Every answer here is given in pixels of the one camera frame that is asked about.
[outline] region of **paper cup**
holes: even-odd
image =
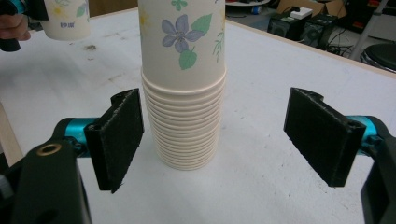
[[[44,0],[48,21],[41,21],[46,36],[56,40],[78,40],[90,35],[88,0]]]
[[[177,131],[194,131],[194,130],[199,130],[200,128],[207,127],[207,125],[213,123],[216,121],[216,119],[220,116],[220,111],[216,112],[212,116],[208,117],[207,120],[197,123],[194,125],[179,125],[177,122],[173,122],[172,120],[166,120],[162,119],[161,117],[158,117],[154,112],[149,111],[151,118],[153,121],[161,125],[165,128],[171,129],[171,130],[177,130]]]
[[[167,155],[166,153],[164,153],[163,150],[158,150],[158,151],[168,161],[177,162],[179,164],[184,164],[184,165],[194,165],[196,163],[200,163],[202,161],[207,160],[212,155],[212,153],[214,152],[215,149],[216,149],[216,147],[213,145],[207,149],[206,153],[204,153],[203,155],[197,156],[195,158],[171,156],[171,155]]]
[[[143,73],[170,91],[200,91],[225,72],[225,0],[139,0]]]
[[[199,169],[205,165],[207,165],[215,156],[216,154],[216,148],[214,147],[213,150],[211,151],[210,154],[207,155],[206,158],[204,158],[201,161],[197,162],[179,162],[179,161],[172,161],[167,159],[163,154],[157,150],[157,154],[160,156],[160,158],[163,160],[165,164],[167,164],[170,167],[173,167],[178,170],[196,170]]]
[[[218,96],[223,90],[225,86],[226,74],[216,82],[213,86],[210,86],[206,89],[206,91],[199,92],[196,94],[191,94],[190,92],[165,92],[155,89],[155,86],[150,85],[143,79],[143,88],[146,91],[146,94],[151,96],[158,102],[167,105],[176,105],[176,106],[185,106],[185,105],[198,105],[201,103],[207,102],[208,99],[212,99],[215,96]]]
[[[225,71],[219,76],[219,79],[202,87],[200,90],[177,91],[164,89],[156,83],[150,82],[146,78],[146,75],[143,73],[143,71],[141,72],[144,87],[149,90],[151,95],[162,98],[162,100],[167,101],[168,104],[177,105],[184,105],[186,103],[189,104],[191,102],[196,104],[206,101],[206,97],[210,97],[214,93],[223,89],[226,76],[227,72]]]
[[[192,120],[174,120],[174,119],[169,119],[169,118],[165,118],[163,116],[161,116],[160,114],[157,114],[157,112],[151,110],[151,108],[148,107],[148,112],[150,113],[150,115],[152,117],[155,117],[156,119],[168,123],[168,124],[172,124],[172,125],[176,125],[179,127],[184,127],[184,126],[194,126],[197,124],[201,124],[201,123],[206,123],[208,120],[212,119],[210,116],[206,116],[203,117],[201,119],[192,119]]]
[[[206,155],[211,150],[211,148],[215,145],[215,143],[216,143],[216,141],[209,144],[206,149],[196,151],[196,152],[184,152],[184,151],[183,152],[174,152],[172,150],[168,150],[165,147],[162,147],[160,144],[159,144],[159,149],[162,151],[163,154],[166,154],[167,156],[190,160],[190,159],[201,158],[204,155]]]
[[[154,134],[156,135],[156,137],[162,139],[165,143],[180,147],[197,147],[202,143],[207,143],[208,141],[210,141],[210,139],[213,139],[218,133],[219,131],[216,127],[213,130],[207,131],[207,133],[203,133],[196,137],[185,138],[169,136],[166,133],[161,132],[161,130],[157,130],[154,128]]]
[[[222,97],[217,99],[214,103],[211,105],[207,106],[206,108],[202,108],[199,110],[192,110],[192,111],[176,111],[176,110],[170,110],[163,108],[162,106],[158,105],[159,103],[154,104],[149,97],[146,96],[146,102],[147,105],[153,109],[154,111],[161,111],[164,114],[175,116],[175,117],[183,117],[183,118],[192,118],[192,117],[197,117],[197,116],[208,116],[210,114],[213,114],[216,110],[219,110],[222,105]]]
[[[150,102],[146,101],[147,103],[147,107],[150,107]],[[182,117],[179,115],[179,113],[176,114],[167,114],[166,112],[162,112],[160,110],[157,110],[153,107],[150,108],[153,112],[155,112],[155,114],[165,118],[165,119],[170,119],[170,120],[175,120],[175,121],[180,121],[180,122],[195,122],[196,120],[200,120],[200,119],[205,119],[207,118],[207,116],[216,113],[216,111],[221,110],[221,105],[211,108],[209,111],[203,113],[203,114],[199,114],[199,115],[191,115],[191,116],[187,116],[187,117]]]
[[[214,117],[214,119],[211,123],[208,123],[206,126],[203,126],[203,127],[197,128],[197,129],[193,129],[193,130],[170,129],[170,128],[164,127],[160,123],[156,123],[154,120],[152,120],[152,123],[154,124],[154,126],[157,130],[160,130],[163,133],[167,133],[171,136],[172,136],[172,134],[174,134],[174,135],[179,135],[180,137],[189,138],[189,137],[201,135],[203,133],[206,133],[207,131],[212,130],[220,123],[220,120],[221,120],[221,116]]]
[[[217,136],[219,135],[219,128],[215,130],[214,133],[210,134],[205,139],[201,139],[197,142],[182,142],[182,141],[173,141],[167,140],[166,138],[162,137],[160,131],[154,129],[153,135],[158,143],[161,143],[166,149],[174,151],[174,152],[197,152],[207,148],[207,146],[212,143]]]
[[[152,103],[156,106],[159,106],[163,109],[169,111],[197,111],[205,109],[211,105],[213,105],[219,98],[222,96],[222,91],[219,91],[218,94],[214,94],[211,98],[207,98],[205,102],[201,102],[200,104],[190,104],[190,105],[169,105],[165,101],[161,101],[158,99],[153,98],[151,95],[146,94],[146,97],[150,99]]]

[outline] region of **stack of paper cups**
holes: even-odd
[[[142,83],[157,153],[181,170],[217,149],[225,86],[224,0],[139,0]]]

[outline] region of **stool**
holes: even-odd
[[[372,45],[361,54],[361,62],[396,73],[396,45]]]

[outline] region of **purple flower print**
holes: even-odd
[[[169,20],[163,20],[163,31],[168,34],[163,39],[163,46],[171,47],[175,44],[176,51],[181,53],[189,49],[189,44],[186,40],[195,42],[205,35],[202,31],[189,31],[189,29],[189,19],[187,15],[182,15],[177,18],[175,26]]]

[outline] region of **paper cup in hand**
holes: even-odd
[[[90,35],[88,0],[45,0],[48,21],[42,21],[47,37],[77,40]]]

